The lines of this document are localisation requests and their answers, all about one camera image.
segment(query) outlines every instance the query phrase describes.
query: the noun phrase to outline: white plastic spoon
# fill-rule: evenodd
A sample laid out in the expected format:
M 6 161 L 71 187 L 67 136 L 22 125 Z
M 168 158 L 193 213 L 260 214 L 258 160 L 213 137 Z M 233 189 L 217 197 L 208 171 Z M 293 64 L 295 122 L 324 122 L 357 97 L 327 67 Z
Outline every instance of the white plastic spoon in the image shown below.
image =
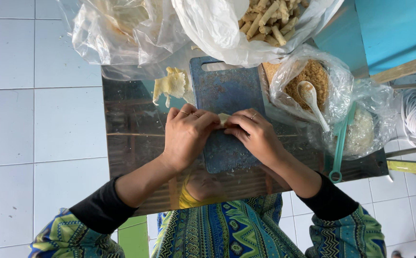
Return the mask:
M 323 130 L 325 132 L 329 132 L 329 126 L 327 125 L 326 120 L 324 120 L 324 117 L 318 108 L 316 102 L 316 90 L 315 87 L 313 87 L 313 84 L 308 81 L 301 81 L 297 85 L 297 92 L 299 93 L 299 96 L 302 98 L 302 100 L 312 109 L 313 114 L 316 115 L 316 118 L 320 122 L 320 125 L 323 127 Z

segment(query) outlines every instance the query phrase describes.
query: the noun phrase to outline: clear plastic bag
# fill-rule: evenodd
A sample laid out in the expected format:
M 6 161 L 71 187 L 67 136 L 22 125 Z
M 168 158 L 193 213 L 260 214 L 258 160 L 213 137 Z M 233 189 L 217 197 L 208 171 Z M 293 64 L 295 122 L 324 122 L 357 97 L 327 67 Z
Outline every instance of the clear plastic bag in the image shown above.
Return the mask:
M 231 65 L 250 68 L 290 53 L 327 24 L 343 0 L 312 0 L 296 25 L 296 32 L 282 47 L 266 42 L 248 42 L 238 20 L 249 0 L 172 0 L 189 38 L 208 55 Z
M 57 1 L 74 49 L 91 64 L 153 64 L 189 41 L 170 0 Z
M 382 149 L 390 140 L 396 130 L 398 116 L 394 108 L 394 100 L 399 93 L 396 94 L 390 86 L 379 85 L 372 79 L 354 81 L 352 101 L 356 102 L 356 110 L 353 124 L 347 128 L 343 159 L 354 160 L 369 155 Z M 322 133 L 316 126 L 309 126 L 308 139 L 315 147 L 324 147 L 334 155 L 336 138 L 333 132 L 337 131 L 337 126 L 332 125 L 328 133 Z
M 281 60 L 281 65 L 270 84 L 270 102 L 296 118 L 318 123 L 313 112 L 304 110 L 284 91 L 286 85 L 302 72 L 310 59 L 320 62 L 328 74 L 326 101 L 321 111 L 323 117 L 328 124 L 343 120 L 350 108 L 353 75 L 349 67 L 340 59 L 308 44 L 302 44 Z

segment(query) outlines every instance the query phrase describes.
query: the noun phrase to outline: wooden plank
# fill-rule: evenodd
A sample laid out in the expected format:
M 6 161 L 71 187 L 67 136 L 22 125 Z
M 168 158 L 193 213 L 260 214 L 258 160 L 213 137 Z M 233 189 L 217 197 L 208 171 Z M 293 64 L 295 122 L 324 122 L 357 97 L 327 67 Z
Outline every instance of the wooden plank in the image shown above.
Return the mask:
M 416 161 L 388 160 L 388 168 L 396 171 L 403 171 L 416 174 Z
M 399 85 L 390 85 L 393 89 L 395 90 L 400 90 L 400 89 L 411 89 L 411 88 L 416 88 L 416 83 L 411 83 L 411 84 L 399 84 Z
M 416 59 L 402 65 L 398 65 L 387 71 L 377 73 L 371 76 L 371 79 L 377 83 L 385 83 L 403 76 L 416 73 Z

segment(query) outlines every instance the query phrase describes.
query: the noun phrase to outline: woman's right hand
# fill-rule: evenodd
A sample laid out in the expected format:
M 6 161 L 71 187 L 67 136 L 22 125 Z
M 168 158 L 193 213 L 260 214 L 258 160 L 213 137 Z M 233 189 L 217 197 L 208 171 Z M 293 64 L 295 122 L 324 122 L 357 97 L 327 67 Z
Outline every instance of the woman's right hand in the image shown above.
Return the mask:
M 264 165 L 274 167 L 285 160 L 287 151 L 276 136 L 272 124 L 256 110 L 250 108 L 237 111 L 225 125 L 227 129 L 224 133 L 238 138 Z

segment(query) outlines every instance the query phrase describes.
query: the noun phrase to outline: woman's left hand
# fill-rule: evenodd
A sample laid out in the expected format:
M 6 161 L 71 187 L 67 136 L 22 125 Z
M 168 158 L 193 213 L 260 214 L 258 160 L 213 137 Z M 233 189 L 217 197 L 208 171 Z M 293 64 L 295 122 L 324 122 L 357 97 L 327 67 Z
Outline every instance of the woman's left hand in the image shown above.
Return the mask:
M 172 107 L 165 126 L 165 150 L 160 155 L 165 166 L 181 172 L 202 152 L 211 131 L 220 123 L 219 117 L 191 104 L 181 110 Z

